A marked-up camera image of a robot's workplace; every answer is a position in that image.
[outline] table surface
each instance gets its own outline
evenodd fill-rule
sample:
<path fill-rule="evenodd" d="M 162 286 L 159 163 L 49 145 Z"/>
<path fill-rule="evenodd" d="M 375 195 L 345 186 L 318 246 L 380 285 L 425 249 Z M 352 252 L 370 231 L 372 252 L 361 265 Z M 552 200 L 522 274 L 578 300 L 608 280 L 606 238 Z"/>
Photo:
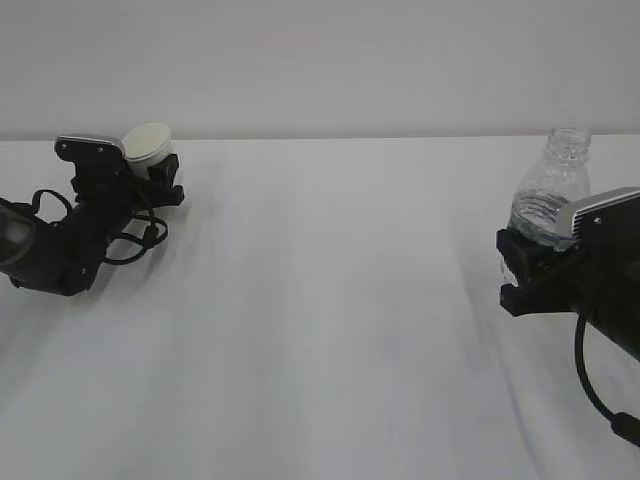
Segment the table surface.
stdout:
<path fill-rule="evenodd" d="M 165 244 L 73 298 L 0 278 L 2 477 L 637 478 L 582 393 L 575 316 L 498 306 L 495 231 L 543 144 L 175 142 Z M 594 193 L 640 184 L 638 152 L 594 137 Z M 4 197 L 72 197 L 52 142 L 0 162 Z M 640 413 L 640 367 L 587 333 L 596 389 Z"/>

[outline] white paper cup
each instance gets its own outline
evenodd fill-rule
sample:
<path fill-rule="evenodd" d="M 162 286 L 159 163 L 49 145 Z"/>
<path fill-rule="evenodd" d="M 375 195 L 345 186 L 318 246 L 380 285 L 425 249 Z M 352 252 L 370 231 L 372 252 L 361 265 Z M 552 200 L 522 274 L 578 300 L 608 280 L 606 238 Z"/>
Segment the white paper cup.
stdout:
<path fill-rule="evenodd" d="M 173 153 L 171 128 L 164 123 L 146 123 L 134 128 L 122 139 L 124 153 L 131 171 L 149 178 L 149 167 L 162 162 Z"/>

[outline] white wall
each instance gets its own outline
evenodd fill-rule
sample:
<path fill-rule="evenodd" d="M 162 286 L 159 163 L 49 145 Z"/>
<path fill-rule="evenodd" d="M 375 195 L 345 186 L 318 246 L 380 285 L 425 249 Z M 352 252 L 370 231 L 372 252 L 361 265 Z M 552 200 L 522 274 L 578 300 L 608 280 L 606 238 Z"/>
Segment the white wall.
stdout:
<path fill-rule="evenodd" d="M 3 0 L 0 137 L 640 131 L 638 0 Z"/>

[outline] clear plastic water bottle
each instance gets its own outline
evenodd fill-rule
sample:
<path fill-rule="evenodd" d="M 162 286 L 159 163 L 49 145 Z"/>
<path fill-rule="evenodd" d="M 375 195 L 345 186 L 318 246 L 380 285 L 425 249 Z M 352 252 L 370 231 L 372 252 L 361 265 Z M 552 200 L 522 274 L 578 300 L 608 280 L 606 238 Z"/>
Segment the clear plastic water bottle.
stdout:
<path fill-rule="evenodd" d="M 591 195 L 589 160 L 591 135 L 584 128 L 554 128 L 543 156 L 522 179 L 511 205 L 509 228 L 558 251 L 569 248 L 571 238 L 556 233 L 563 205 Z"/>

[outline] black wire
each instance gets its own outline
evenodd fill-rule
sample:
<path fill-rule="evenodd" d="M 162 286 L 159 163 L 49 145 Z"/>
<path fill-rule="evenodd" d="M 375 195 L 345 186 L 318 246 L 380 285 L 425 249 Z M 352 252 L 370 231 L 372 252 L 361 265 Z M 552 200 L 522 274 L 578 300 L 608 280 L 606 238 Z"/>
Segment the black wire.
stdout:
<path fill-rule="evenodd" d="M 151 202 L 149 202 L 149 199 L 146 197 L 146 195 L 142 193 L 142 190 L 140 190 L 140 188 L 138 188 L 138 186 L 134 182 L 130 181 L 129 179 L 125 179 L 125 181 L 136 192 L 136 194 L 138 195 L 138 198 L 140 199 L 143 206 L 146 208 L 148 212 L 148 215 L 132 215 L 131 218 L 135 220 L 142 220 L 142 221 L 149 222 L 150 226 L 147 227 L 147 229 L 152 228 L 153 230 L 151 231 L 155 231 L 156 236 L 153 239 L 148 239 L 148 238 L 138 238 L 129 233 L 119 233 L 118 235 L 113 237 L 113 240 L 127 240 L 136 245 L 140 245 L 140 247 L 142 248 L 138 253 L 128 258 L 114 259 L 114 258 L 109 258 L 105 256 L 103 262 L 106 263 L 107 265 L 116 265 L 116 266 L 128 265 L 137 260 L 140 260 L 150 249 L 162 243 L 169 235 L 169 227 L 167 226 L 167 223 L 164 220 L 156 217 L 155 211 L 151 206 Z M 162 235 L 159 235 L 159 236 L 157 234 L 158 225 L 164 228 L 164 232 L 162 233 Z"/>
<path fill-rule="evenodd" d="M 60 200 L 60 202 L 64 205 L 64 208 L 67 209 L 67 214 L 71 215 L 73 213 L 73 207 L 71 206 L 71 203 L 69 203 L 69 200 L 64 198 L 55 190 L 44 189 L 38 190 L 36 193 L 34 193 L 33 198 L 31 199 L 31 207 L 33 208 L 34 215 L 40 211 L 40 201 L 42 200 L 42 195 L 44 195 L 45 193 L 48 193 L 49 195 L 52 195 Z"/>
<path fill-rule="evenodd" d="M 587 369 L 585 368 L 584 364 L 584 332 L 587 326 L 587 318 L 592 311 L 593 309 L 587 308 L 578 317 L 578 323 L 576 325 L 576 335 L 574 339 L 574 356 L 576 361 L 576 369 L 578 370 L 578 378 L 580 379 L 580 384 L 582 385 L 587 398 L 591 401 L 598 412 L 600 412 L 607 420 L 612 421 L 615 414 L 611 410 L 609 410 L 609 408 L 607 408 L 607 406 L 602 400 L 600 400 L 600 397 L 598 397 L 598 394 L 593 389 L 593 385 L 591 385 L 591 381 L 589 380 Z"/>

